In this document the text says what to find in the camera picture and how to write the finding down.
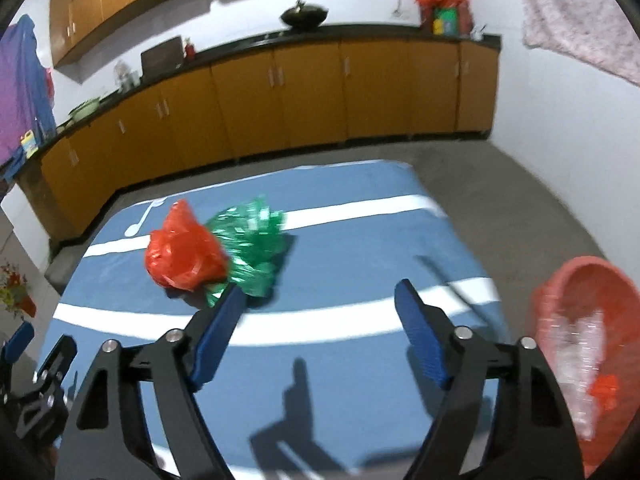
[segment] red bag on counter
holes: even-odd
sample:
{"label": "red bag on counter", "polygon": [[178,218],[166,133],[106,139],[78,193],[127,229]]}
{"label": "red bag on counter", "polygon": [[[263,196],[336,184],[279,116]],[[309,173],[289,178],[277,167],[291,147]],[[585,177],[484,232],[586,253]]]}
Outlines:
{"label": "red bag on counter", "polygon": [[160,286],[194,290],[226,278],[227,257],[218,239],[196,220],[186,200],[172,205],[162,229],[151,233],[145,267]]}

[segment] green container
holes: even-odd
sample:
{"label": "green container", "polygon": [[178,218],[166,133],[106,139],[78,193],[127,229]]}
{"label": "green container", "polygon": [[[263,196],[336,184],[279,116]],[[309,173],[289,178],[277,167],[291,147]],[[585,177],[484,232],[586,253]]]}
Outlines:
{"label": "green container", "polygon": [[458,10],[434,9],[433,11],[433,33],[438,36],[458,36]]}

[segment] blue cloth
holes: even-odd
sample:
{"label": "blue cloth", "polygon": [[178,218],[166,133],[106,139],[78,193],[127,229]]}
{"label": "blue cloth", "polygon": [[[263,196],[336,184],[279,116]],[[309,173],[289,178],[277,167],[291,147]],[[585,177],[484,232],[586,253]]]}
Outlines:
{"label": "blue cloth", "polygon": [[0,39],[0,164],[14,156],[20,138],[29,130],[40,143],[43,137],[56,134],[46,70],[36,54],[34,27],[25,14]]}
{"label": "blue cloth", "polygon": [[[153,208],[151,202],[131,206],[105,224],[92,248],[126,242],[126,229],[139,223],[147,210],[137,236],[148,235],[162,225],[172,203],[180,198],[205,222],[258,195],[264,195],[273,210],[287,212],[401,196],[428,197],[411,169],[394,162],[296,168],[181,193]],[[487,274],[456,237],[446,216],[427,208],[324,222],[286,234],[290,249],[273,297],[240,320],[215,377],[196,394],[222,456],[235,472],[238,468],[288,470],[282,443],[316,471],[350,471],[380,460],[410,458],[426,436],[442,394],[422,375],[399,322],[388,332],[335,340],[235,344],[234,338],[252,323],[262,326],[261,320],[269,316],[276,316],[278,328],[289,322],[289,316],[304,315],[306,320],[310,315],[302,327],[313,335],[344,328],[318,323],[313,316],[328,320],[328,314],[352,305],[366,306],[360,317],[351,319],[350,328],[355,331],[378,315],[371,310],[376,302],[390,300],[389,309],[395,315],[392,297],[398,281],[408,278],[417,290],[442,285],[421,258],[436,263],[452,282],[481,280]],[[74,310],[61,319],[67,306],[59,307],[42,355],[61,335],[75,338],[78,356],[65,378],[65,388],[73,384],[76,372],[78,384],[82,381],[103,341],[116,338],[123,346],[148,342],[132,335],[153,324],[146,315],[194,313],[182,297],[169,296],[151,280],[143,250],[84,257],[62,303],[81,307],[82,314]],[[100,320],[88,328],[83,323],[94,316],[92,309],[100,311],[100,316],[108,311],[134,313],[134,317],[126,326],[107,329]],[[499,302],[490,301],[478,309],[482,317],[466,309],[453,316],[453,323],[486,328],[488,319],[495,336],[507,339]],[[256,337],[269,336],[264,333],[269,330],[258,328]],[[285,335],[298,336],[286,331]],[[153,443],[166,447],[153,387],[143,384],[142,393]],[[495,385],[488,383],[485,394],[492,399]]]}

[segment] red bottle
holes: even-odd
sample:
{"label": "red bottle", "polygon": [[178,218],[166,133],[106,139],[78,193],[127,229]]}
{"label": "red bottle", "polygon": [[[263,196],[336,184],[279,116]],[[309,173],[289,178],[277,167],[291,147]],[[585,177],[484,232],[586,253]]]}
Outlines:
{"label": "red bottle", "polygon": [[184,45],[184,57],[187,61],[193,61],[196,57],[196,47],[191,43],[191,39],[187,38]]}

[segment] green plastic bag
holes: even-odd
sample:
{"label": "green plastic bag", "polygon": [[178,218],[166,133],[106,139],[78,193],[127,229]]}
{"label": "green plastic bag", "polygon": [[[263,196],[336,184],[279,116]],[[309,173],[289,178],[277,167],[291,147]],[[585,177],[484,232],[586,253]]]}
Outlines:
{"label": "green plastic bag", "polygon": [[205,224],[229,256],[227,281],[205,286],[209,306],[215,306],[229,283],[249,296],[269,295],[276,278],[272,260],[285,248],[283,224],[284,212],[271,211],[263,197],[229,208]]}

